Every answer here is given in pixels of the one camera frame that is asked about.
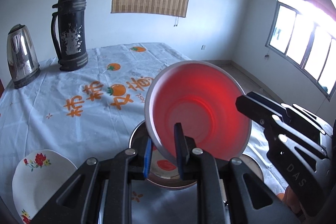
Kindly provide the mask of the person's right hand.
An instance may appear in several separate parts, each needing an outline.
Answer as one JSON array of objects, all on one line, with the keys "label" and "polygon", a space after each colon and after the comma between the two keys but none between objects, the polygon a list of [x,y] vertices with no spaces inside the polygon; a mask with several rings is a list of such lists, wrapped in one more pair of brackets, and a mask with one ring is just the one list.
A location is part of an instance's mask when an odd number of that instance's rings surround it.
[{"label": "person's right hand", "polygon": [[299,199],[290,186],[284,193],[277,194],[277,197],[300,219],[301,223],[306,223],[307,218],[304,216]]}]

